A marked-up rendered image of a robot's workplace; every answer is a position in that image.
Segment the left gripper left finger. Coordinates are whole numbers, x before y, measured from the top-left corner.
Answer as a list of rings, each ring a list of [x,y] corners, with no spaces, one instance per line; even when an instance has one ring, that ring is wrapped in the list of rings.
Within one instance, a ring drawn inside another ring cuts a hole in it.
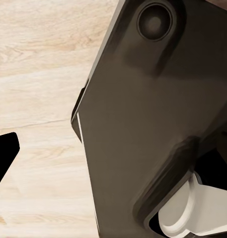
[[[0,182],[19,151],[20,144],[15,132],[0,136]]]

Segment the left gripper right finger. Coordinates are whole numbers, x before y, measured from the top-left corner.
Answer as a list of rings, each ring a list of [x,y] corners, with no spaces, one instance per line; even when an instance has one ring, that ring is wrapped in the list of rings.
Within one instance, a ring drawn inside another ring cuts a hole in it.
[[[217,150],[227,163],[227,132],[220,133],[217,143]]]

